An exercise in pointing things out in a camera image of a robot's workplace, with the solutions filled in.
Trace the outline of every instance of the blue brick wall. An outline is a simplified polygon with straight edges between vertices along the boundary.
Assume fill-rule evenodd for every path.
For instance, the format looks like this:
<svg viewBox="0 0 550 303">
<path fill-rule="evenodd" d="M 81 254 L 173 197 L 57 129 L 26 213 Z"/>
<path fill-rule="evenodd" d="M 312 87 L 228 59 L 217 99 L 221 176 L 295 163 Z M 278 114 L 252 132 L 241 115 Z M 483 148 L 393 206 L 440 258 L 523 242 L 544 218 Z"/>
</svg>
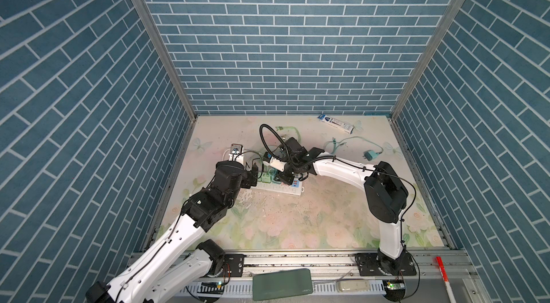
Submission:
<svg viewBox="0 0 550 303">
<path fill-rule="evenodd" d="M 549 8 L 466 0 L 397 120 L 493 301 L 549 301 Z"/>
<path fill-rule="evenodd" d="M 0 0 L 0 301 L 118 274 L 188 123 L 130 0 Z"/>
<path fill-rule="evenodd" d="M 200 114 L 387 114 L 449 0 L 146 0 Z"/>
</svg>

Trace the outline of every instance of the green power bank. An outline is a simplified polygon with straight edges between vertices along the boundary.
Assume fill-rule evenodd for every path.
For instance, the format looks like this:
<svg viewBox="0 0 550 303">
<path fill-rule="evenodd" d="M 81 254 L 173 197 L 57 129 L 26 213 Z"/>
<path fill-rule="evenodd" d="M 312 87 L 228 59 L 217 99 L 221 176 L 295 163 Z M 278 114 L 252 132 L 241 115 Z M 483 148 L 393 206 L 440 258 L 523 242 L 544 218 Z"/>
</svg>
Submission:
<svg viewBox="0 0 550 303">
<path fill-rule="evenodd" d="M 313 293 L 313 283 L 311 282 L 311 273 L 307 268 L 257 274 L 252 278 L 252 299 L 254 301 L 311 293 Z"/>
</svg>

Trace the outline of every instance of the white arm segment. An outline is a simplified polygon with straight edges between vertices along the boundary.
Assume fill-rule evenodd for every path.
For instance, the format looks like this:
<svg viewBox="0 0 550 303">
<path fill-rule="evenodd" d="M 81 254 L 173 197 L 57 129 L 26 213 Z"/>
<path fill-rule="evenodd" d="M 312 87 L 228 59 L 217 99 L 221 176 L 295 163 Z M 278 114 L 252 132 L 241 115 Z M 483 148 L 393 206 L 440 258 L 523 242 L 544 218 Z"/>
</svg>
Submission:
<svg viewBox="0 0 550 303">
<path fill-rule="evenodd" d="M 174 266 L 159 278 L 149 289 L 145 299 L 153 300 L 155 303 L 165 303 L 193 280 L 204 277 L 211 265 L 212 260 L 207 252 L 202 249 L 195 250 L 179 265 Z"/>
<path fill-rule="evenodd" d="M 157 241 L 132 264 L 132 266 L 130 266 L 130 268 L 126 269 L 109 282 L 111 286 L 108 290 L 109 295 L 113 300 L 115 300 L 118 295 L 118 300 L 115 303 L 119 303 L 120 301 L 124 301 L 124 303 L 143 302 L 146 295 L 153 289 L 153 286 L 157 285 L 157 280 L 163 273 L 166 272 L 174 261 L 191 244 L 205 234 L 201 227 L 195 228 L 193 224 L 195 224 L 195 221 L 191 219 L 191 217 L 186 214 L 180 216 L 177 224 L 172 224 L 168 230 L 158 238 Z M 174 228 L 174 233 L 169 239 L 168 236 L 172 232 L 172 228 Z M 125 284 L 131 276 L 147 263 L 148 265 L 144 269 L 137 273 L 128 284 Z"/>
<path fill-rule="evenodd" d="M 319 155 L 319 157 L 322 156 L 331 156 L 331 154 L 325 152 Z M 349 183 L 364 192 L 365 177 L 371 175 L 375 167 L 372 164 L 345 161 L 357 167 L 365 167 L 367 170 L 363 171 L 340 161 L 333 162 L 331 159 L 313 162 L 313 169 L 315 169 L 318 175 L 333 177 L 345 183 Z M 404 210 L 399 214 L 399 219 L 402 218 L 403 212 Z M 385 223 L 381 220 L 378 222 L 380 225 L 380 251 L 392 259 L 397 259 L 403 251 L 403 246 L 401 244 L 401 224 Z"/>
</svg>

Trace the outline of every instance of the floral tablecloth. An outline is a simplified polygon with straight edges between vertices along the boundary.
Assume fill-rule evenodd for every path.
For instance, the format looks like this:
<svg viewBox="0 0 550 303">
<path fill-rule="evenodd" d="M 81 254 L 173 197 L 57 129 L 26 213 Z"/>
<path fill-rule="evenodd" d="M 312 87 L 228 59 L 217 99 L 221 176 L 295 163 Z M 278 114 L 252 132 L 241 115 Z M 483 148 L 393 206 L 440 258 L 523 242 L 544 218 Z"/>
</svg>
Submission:
<svg viewBox="0 0 550 303">
<path fill-rule="evenodd" d="M 388 120 L 383 116 L 338 116 L 353 124 L 346 134 L 314 116 L 200 116 L 164 214 L 161 232 L 177 217 L 189 195 L 207 185 L 215 164 L 232 143 L 264 152 L 258 128 L 266 123 L 283 136 L 295 137 L 305 148 L 322 148 L 361 163 L 385 161 L 397 175 L 414 183 Z M 265 130 L 268 144 L 276 145 Z M 368 161 L 365 152 L 379 153 Z M 250 162 L 256 155 L 245 157 Z M 227 216 L 199 241 L 213 239 L 226 250 L 343 249 L 378 247 L 378 220 L 368 210 L 363 190 L 324 176 L 310 175 L 301 196 L 260 189 L 241 189 Z M 409 190 L 408 204 L 414 191 Z M 408 246 L 443 246 L 420 193 L 404 217 Z"/>
</svg>

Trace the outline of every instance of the red and white marker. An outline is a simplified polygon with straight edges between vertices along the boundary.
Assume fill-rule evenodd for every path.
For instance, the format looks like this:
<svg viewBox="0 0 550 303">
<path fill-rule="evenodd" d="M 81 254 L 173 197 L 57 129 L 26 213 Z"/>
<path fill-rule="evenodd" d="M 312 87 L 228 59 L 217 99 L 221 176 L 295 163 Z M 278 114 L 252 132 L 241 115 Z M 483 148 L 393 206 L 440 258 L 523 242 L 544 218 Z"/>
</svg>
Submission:
<svg viewBox="0 0 550 303">
<path fill-rule="evenodd" d="M 450 303 L 457 303 L 457 300 L 454 299 L 453 290 L 450 287 L 449 278 L 447 277 L 447 272 L 445 272 L 445 266 L 443 265 L 443 261 L 439 256 L 436 259 L 437 259 L 437 264 L 439 265 L 439 270 L 441 271 L 441 275 L 443 276 L 443 280 L 445 281 L 445 287 L 447 288 L 447 294 L 449 295 Z"/>
</svg>

